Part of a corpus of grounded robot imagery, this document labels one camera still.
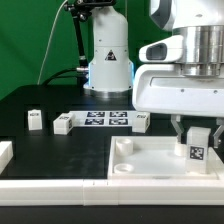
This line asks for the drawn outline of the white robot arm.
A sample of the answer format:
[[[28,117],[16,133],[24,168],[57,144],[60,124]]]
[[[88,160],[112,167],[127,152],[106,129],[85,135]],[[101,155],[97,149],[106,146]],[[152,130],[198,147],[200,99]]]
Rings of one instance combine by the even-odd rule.
[[[183,116],[214,117],[224,133],[224,0],[150,0],[149,16],[172,36],[142,47],[133,69],[127,21],[104,4],[93,10],[94,58],[85,89],[106,97],[133,89],[138,111],[171,116],[181,134]]]

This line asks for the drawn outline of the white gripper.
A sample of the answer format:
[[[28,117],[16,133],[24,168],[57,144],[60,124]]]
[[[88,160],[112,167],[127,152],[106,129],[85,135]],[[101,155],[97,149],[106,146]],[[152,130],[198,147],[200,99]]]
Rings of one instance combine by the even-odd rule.
[[[180,74],[179,65],[147,64],[135,74],[132,103],[137,111],[175,114],[171,123],[180,143],[184,128],[181,116],[224,117],[224,77],[198,78]],[[224,132],[224,118],[216,119],[214,148]]]

